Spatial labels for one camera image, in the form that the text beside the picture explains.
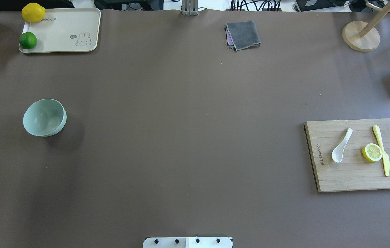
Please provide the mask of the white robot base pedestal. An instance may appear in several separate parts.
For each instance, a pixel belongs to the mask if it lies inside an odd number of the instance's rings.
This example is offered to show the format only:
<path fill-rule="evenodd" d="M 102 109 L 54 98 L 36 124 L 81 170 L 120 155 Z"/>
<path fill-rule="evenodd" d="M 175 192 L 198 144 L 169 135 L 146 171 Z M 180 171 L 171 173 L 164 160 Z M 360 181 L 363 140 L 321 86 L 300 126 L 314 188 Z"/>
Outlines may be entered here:
<path fill-rule="evenodd" d="M 232 237 L 150 237 L 143 248 L 233 248 Z"/>

